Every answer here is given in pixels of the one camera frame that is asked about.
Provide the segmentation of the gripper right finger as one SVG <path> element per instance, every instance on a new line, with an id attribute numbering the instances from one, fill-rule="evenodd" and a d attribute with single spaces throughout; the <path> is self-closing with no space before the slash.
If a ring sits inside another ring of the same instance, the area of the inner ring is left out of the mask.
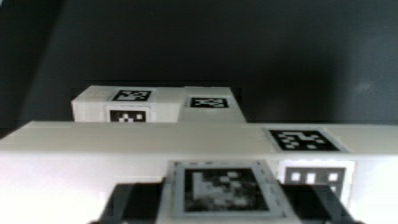
<path id="1" fill-rule="evenodd" d="M 302 224 L 364 224 L 353 220 L 327 185 L 280 185 Z"/>

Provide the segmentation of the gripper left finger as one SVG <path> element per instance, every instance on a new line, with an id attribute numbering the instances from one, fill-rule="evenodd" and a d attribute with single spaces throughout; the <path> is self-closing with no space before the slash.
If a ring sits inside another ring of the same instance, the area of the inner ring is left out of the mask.
<path id="1" fill-rule="evenodd" d="M 88 224 L 154 224 L 163 183 L 117 184 L 103 212 Z"/>

